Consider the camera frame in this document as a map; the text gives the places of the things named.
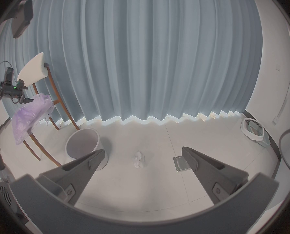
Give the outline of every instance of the white chair backrest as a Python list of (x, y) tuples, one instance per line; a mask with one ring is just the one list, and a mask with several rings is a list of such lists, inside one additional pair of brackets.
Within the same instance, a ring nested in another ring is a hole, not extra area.
[(41, 52), (32, 58), (19, 72), (17, 80), (24, 81), (25, 86), (28, 87), (31, 84), (46, 78), (48, 76), (47, 69), (44, 65), (44, 53)]

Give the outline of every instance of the vent grille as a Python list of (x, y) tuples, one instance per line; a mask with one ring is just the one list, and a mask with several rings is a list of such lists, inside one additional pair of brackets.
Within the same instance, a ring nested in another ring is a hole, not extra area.
[(7, 189), (4, 186), (0, 186), (0, 192), (2, 193), (2, 196), (6, 200), (7, 204), (11, 207), (12, 206), (12, 199), (11, 199)]

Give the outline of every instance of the tile floor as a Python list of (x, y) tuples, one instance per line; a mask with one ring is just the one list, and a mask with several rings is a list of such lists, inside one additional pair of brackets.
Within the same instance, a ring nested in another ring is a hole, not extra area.
[[(213, 205), (191, 170), (177, 173), (173, 157), (181, 155), (182, 146), (196, 149), (249, 173), (271, 176), (277, 164), (272, 148), (264, 148), (240, 131), (244, 116), (238, 112), (181, 119), (168, 116), (163, 121), (146, 121), (132, 116), (102, 122), (81, 120), (80, 128), (96, 129), (108, 153), (108, 164), (96, 171), (75, 207), (106, 218), (125, 221), (160, 221), (200, 212)], [(76, 129), (62, 123), (60, 131), (52, 124), (39, 124), (34, 135), (58, 162), (71, 161), (65, 143)], [(42, 158), (38, 161), (23, 145), (16, 146), (11, 125), (0, 135), (1, 153), (15, 177), (29, 173), (37, 177), (56, 166), (27, 139)], [(136, 169), (132, 157), (137, 151), (147, 165)]]

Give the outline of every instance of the plastic bag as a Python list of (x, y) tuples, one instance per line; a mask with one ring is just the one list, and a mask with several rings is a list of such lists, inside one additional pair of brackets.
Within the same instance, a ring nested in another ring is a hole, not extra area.
[(136, 168), (143, 168), (146, 165), (145, 156), (138, 151), (133, 157), (133, 163)]
[(12, 118), (12, 130), (16, 145), (21, 144), (30, 134), (38, 122), (52, 113), (54, 103), (49, 95), (40, 93), (33, 97), (33, 101), (23, 104)]

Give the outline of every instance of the blue-gray curtain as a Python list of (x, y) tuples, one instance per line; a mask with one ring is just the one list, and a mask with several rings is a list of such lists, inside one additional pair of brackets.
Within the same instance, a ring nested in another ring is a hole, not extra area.
[[(254, 0), (33, 0), (33, 10), (18, 39), (6, 23), (0, 62), (17, 78), (44, 52), (75, 120), (241, 112), (253, 92), (262, 54)], [(48, 78), (37, 88), (56, 99)], [(17, 105), (3, 102), (12, 116)], [(54, 120), (68, 119), (57, 110)]]

